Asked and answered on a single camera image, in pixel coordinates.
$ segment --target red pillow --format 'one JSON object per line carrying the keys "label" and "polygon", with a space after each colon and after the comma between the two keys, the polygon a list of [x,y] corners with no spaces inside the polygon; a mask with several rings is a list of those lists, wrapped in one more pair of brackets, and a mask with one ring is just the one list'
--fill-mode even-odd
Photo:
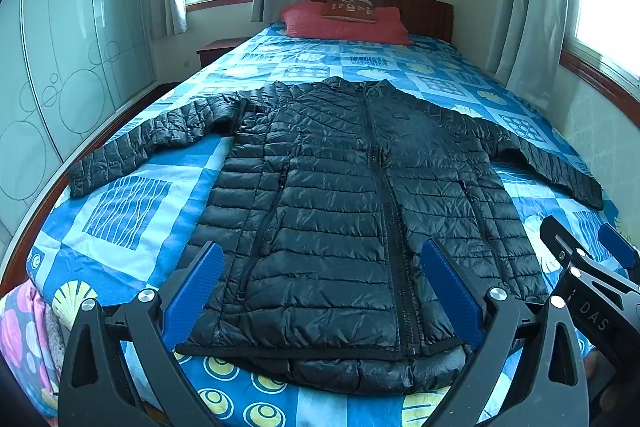
{"label": "red pillow", "polygon": [[302,1],[282,9],[287,37],[337,41],[379,42],[380,44],[414,44],[400,21],[395,7],[374,8],[376,22],[350,22],[320,15],[323,2]]}

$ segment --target bedside table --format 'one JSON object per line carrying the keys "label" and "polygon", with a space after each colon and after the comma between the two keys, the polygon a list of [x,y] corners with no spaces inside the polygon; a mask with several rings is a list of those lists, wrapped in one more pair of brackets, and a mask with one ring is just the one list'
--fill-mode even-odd
{"label": "bedside table", "polygon": [[222,39],[219,41],[213,41],[211,44],[207,44],[203,48],[200,48],[196,53],[200,57],[200,66],[209,66],[210,63],[218,60],[222,55],[228,53],[234,48],[237,48],[243,42],[247,42],[249,37],[240,37],[238,39]]}

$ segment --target blue gripper pad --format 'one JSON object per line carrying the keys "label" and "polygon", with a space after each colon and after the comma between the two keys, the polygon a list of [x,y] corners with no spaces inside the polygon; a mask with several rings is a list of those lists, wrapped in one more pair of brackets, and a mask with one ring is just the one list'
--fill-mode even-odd
{"label": "blue gripper pad", "polygon": [[457,336],[478,349],[484,339],[482,308],[433,239],[422,245],[420,263]]}
{"label": "blue gripper pad", "polygon": [[222,247],[212,243],[190,270],[164,311],[162,341],[170,351],[189,338],[224,265]]}
{"label": "blue gripper pad", "polygon": [[609,223],[598,230],[598,240],[615,257],[623,268],[633,270],[638,262],[636,249],[622,237]]}

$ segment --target jacket pocket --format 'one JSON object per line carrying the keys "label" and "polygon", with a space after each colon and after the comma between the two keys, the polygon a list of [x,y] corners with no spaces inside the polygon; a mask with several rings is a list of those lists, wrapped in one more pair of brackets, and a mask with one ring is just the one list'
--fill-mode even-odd
{"label": "jacket pocket", "polygon": [[495,267],[498,270],[500,279],[504,283],[506,283],[507,279],[504,274],[504,268],[502,267],[500,256],[495,251],[494,247],[492,247],[491,242],[489,241],[489,233],[486,228],[486,221],[484,219],[484,216],[482,215],[482,212],[480,211],[480,205],[478,204],[478,200],[476,199],[476,197],[471,195],[471,193],[469,192],[469,189],[466,187],[465,182],[460,180],[458,183],[460,184],[462,191],[465,193],[466,200],[471,205],[471,210],[473,211],[474,217],[476,218],[476,225],[478,226],[478,232],[480,232],[480,238],[482,239],[482,242],[485,245],[487,245],[487,248],[489,248],[489,251],[491,252],[494,258]]}
{"label": "jacket pocket", "polygon": [[249,254],[249,261],[247,261],[244,270],[242,270],[240,279],[238,281],[238,292],[236,294],[238,300],[244,300],[246,286],[249,283],[249,277],[251,276],[251,272],[254,270],[255,265],[260,260],[260,252],[262,251],[262,245],[264,243],[264,234],[266,233],[267,228],[269,227],[269,224],[273,220],[273,216],[278,209],[278,204],[280,203],[280,198],[282,197],[282,192],[287,182],[288,173],[289,168],[287,167],[278,179],[278,191],[271,201],[269,212],[267,212],[267,214],[262,218],[260,226],[255,233],[254,242],[251,245],[251,252]]}

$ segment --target quilted fabric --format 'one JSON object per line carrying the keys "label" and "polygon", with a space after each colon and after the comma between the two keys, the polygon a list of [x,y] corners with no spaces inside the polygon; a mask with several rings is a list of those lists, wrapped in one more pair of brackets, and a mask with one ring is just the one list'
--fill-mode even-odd
{"label": "quilted fabric", "polygon": [[408,394],[452,382],[465,351],[420,269],[438,238],[517,298],[546,288],[490,160],[527,166],[602,208],[590,177],[495,123],[387,81],[279,82],[196,100],[77,163],[72,197],[208,132],[234,144],[182,254],[225,253],[219,284],[177,351],[339,393]]}

